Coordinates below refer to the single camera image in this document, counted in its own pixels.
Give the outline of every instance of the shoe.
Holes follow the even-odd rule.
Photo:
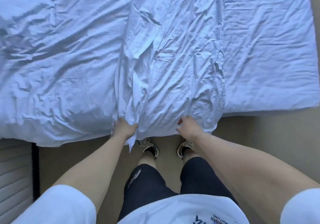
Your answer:
[[[179,145],[178,148],[177,148],[177,155],[178,155],[178,157],[183,158],[182,149],[183,149],[184,147],[190,148],[191,150],[193,150],[193,145],[194,145],[194,142],[193,142],[193,141],[190,141],[190,140],[187,140],[187,139],[182,138],[182,141],[181,141],[180,145]]]
[[[143,139],[143,140],[136,140],[136,142],[138,143],[138,145],[140,147],[142,147],[142,151],[145,152],[147,149],[149,148],[153,148],[154,149],[154,157],[158,157],[159,155],[159,148],[154,145],[152,142],[151,142],[151,139],[150,138],[146,138],[146,139]]]

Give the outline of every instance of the shirt sleeve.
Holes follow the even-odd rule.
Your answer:
[[[95,224],[96,209],[79,190],[56,185],[49,188],[13,224]]]
[[[302,191],[284,206],[280,224],[320,224],[320,189]]]

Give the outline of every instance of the person's left hand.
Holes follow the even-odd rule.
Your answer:
[[[111,137],[122,136],[125,140],[128,140],[134,135],[137,128],[137,123],[130,125],[124,118],[120,117],[113,123]]]

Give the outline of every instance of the person's left arm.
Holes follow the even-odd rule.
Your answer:
[[[130,125],[124,118],[115,121],[113,136],[98,150],[70,168],[55,185],[68,185],[85,194],[98,213],[107,193],[126,140],[133,136],[138,124]]]

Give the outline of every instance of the person's right arm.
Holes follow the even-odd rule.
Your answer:
[[[267,223],[280,219],[285,204],[294,195],[320,188],[317,182],[270,154],[205,133],[191,116],[182,117],[178,124],[177,131],[202,149]]]

